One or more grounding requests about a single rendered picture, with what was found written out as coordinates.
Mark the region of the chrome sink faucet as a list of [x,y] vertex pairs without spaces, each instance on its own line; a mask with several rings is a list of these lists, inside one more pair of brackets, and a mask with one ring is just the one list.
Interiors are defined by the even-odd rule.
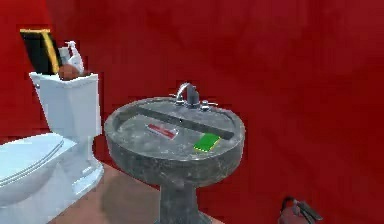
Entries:
[[182,83],[177,92],[171,94],[171,97],[173,99],[174,111],[199,110],[206,112],[212,107],[218,106],[215,102],[200,100],[200,94],[197,87],[189,82]]

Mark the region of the red and white flat card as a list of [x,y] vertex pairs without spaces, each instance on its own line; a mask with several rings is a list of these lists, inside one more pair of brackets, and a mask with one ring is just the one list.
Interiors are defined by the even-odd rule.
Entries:
[[178,134],[178,131],[176,129],[169,130],[167,128],[154,124],[147,124],[146,127],[149,131],[170,140],[173,140]]

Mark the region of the white toilet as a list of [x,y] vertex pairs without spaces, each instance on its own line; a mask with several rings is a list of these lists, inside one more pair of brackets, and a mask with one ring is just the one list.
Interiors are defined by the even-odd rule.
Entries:
[[29,77],[49,131],[0,145],[0,224],[48,224],[104,174],[92,151],[102,133],[98,76]]

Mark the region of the brown round object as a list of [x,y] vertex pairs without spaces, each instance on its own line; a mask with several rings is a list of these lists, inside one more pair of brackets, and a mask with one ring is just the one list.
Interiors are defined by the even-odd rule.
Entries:
[[61,80],[69,81],[80,77],[81,73],[76,67],[70,64],[64,64],[59,68],[58,75]]

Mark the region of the white spray bottle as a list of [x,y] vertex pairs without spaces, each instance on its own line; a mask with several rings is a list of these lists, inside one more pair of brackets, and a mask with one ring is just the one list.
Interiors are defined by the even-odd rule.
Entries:
[[80,74],[84,72],[84,64],[82,57],[76,47],[75,41],[67,41],[66,47],[59,48],[59,54],[63,64],[70,64],[74,66]]

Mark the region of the grey stone pedestal sink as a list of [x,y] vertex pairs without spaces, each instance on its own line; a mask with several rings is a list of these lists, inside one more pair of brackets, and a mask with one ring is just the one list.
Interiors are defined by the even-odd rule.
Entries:
[[[147,124],[178,134],[170,140],[149,131]],[[213,224],[198,208],[196,189],[222,181],[239,166],[245,126],[235,113],[217,107],[174,111],[171,97],[147,98],[116,109],[104,132],[110,156],[123,172],[160,187],[155,224]],[[205,133],[220,137],[209,152],[194,148]]]

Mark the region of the black picture with gold frame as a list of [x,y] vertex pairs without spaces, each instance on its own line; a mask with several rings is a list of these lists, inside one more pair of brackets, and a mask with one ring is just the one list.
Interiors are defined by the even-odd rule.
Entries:
[[55,75],[62,66],[56,41],[49,29],[21,29],[29,61],[34,71],[43,75]]

